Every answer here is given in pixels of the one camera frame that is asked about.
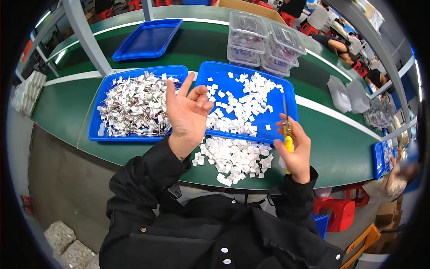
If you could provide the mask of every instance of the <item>right hand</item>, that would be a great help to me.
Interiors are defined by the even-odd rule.
[[[283,134],[285,114],[279,113],[279,116],[282,120],[276,123],[276,126],[280,127],[277,131]],[[279,139],[275,139],[273,144],[291,172],[293,180],[297,183],[306,184],[310,181],[310,138],[305,134],[302,126],[290,116],[288,116],[288,121],[291,124],[291,138],[293,138],[294,152],[289,152],[283,141]]]

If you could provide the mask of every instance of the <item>stacked plastic container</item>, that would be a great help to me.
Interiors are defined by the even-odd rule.
[[[227,59],[233,65],[254,68],[260,66],[264,42],[268,39],[261,17],[232,11],[228,33]]]
[[[293,28],[276,22],[270,22],[270,28],[265,54],[260,55],[261,70],[278,77],[289,77],[290,69],[298,67],[297,58],[306,55],[306,50]]]

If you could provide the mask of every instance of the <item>black sleeve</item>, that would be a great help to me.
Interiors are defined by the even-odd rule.
[[[190,170],[190,155],[180,162],[172,152],[168,136],[155,144],[142,157],[134,157],[110,180],[109,189],[115,196],[107,201],[106,215],[121,212],[151,224],[155,219],[152,209],[158,205],[157,196],[163,187],[174,185]]]
[[[309,173],[310,181],[306,184],[297,183],[291,175],[285,175],[284,183],[278,187],[280,195],[272,200],[278,218],[294,222],[298,226],[305,226],[313,231],[315,222],[310,214],[315,197],[313,187],[318,178],[318,173],[312,166],[309,166]]]

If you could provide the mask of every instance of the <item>white tag pile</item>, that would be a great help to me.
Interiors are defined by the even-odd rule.
[[[229,72],[228,77],[233,78],[233,73]],[[216,84],[207,86],[209,90],[209,100],[215,102],[218,108],[208,115],[206,128],[227,133],[249,134],[250,136],[257,136],[257,126],[253,126],[251,124],[251,122],[255,120],[254,116],[258,116],[260,113],[263,114],[267,110],[272,113],[273,107],[266,104],[267,94],[274,88],[278,88],[281,92],[283,92],[283,87],[281,84],[277,85],[276,83],[267,80],[257,72],[251,76],[251,80],[248,79],[248,74],[241,74],[240,79],[236,78],[235,80],[236,82],[244,83],[243,93],[246,95],[236,99],[229,91],[224,93],[219,90],[217,95],[221,98],[227,95],[228,104],[223,102],[215,102],[215,89],[218,88]],[[225,117],[224,112],[220,108],[225,109],[225,113],[227,114],[230,114],[234,111],[236,118],[231,120]]]
[[[200,144],[201,151],[195,154],[191,162],[194,166],[203,165],[207,156],[209,164],[215,164],[219,173],[227,174],[227,177],[218,174],[217,180],[230,187],[246,178],[247,174],[249,177],[258,175],[263,178],[267,169],[272,167],[271,149],[266,143],[212,136]]]
[[[178,83],[162,74],[159,79],[148,71],[144,75],[112,81],[103,106],[98,106],[102,123],[99,136],[108,128],[109,136],[164,136],[172,127],[166,113],[166,81]]]

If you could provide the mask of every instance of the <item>person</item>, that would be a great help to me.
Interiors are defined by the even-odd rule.
[[[300,26],[303,26],[307,22],[315,29],[321,30],[329,19],[329,6],[322,1],[318,4],[307,3],[306,5],[309,9],[313,9],[313,12],[300,24]]]
[[[285,12],[294,18],[300,18],[306,0],[284,0],[282,6],[278,9],[278,13]]]
[[[95,0],[95,13],[100,14],[107,9],[112,11],[114,4],[114,0]]]
[[[361,50],[361,42],[357,38],[357,35],[355,35],[352,32],[349,33],[348,41],[350,42],[350,45],[348,46],[349,51],[353,55],[357,55],[360,52],[360,50]]]
[[[402,195],[407,185],[417,178],[419,173],[418,162],[398,163],[394,157],[390,159],[393,169],[389,175],[381,177],[379,180],[370,180],[363,184],[364,191],[369,195],[368,204],[389,203]]]
[[[343,42],[339,41],[338,39],[330,36],[313,34],[313,33],[311,34],[311,37],[316,41],[320,42],[332,53],[339,56],[348,65],[355,66],[357,64],[357,61],[358,61],[357,57],[349,51],[348,46],[346,46]]]
[[[367,72],[364,80],[369,84],[375,85],[375,88],[379,90],[379,88],[385,85],[389,79],[388,76],[384,76],[378,69],[373,69]]]
[[[290,117],[294,152],[279,139],[273,142],[291,172],[271,191],[277,217],[258,203],[220,194],[196,197],[183,206],[172,198],[180,195],[176,183],[191,169],[190,153],[200,144],[213,108],[204,85],[187,94],[193,78],[188,75],[176,96],[167,81],[173,133],[129,160],[109,182],[115,195],[107,201],[110,228],[100,249],[100,268],[339,268],[343,250],[318,235],[310,216],[318,177],[309,165],[311,141]],[[278,132],[285,115],[280,117]]]

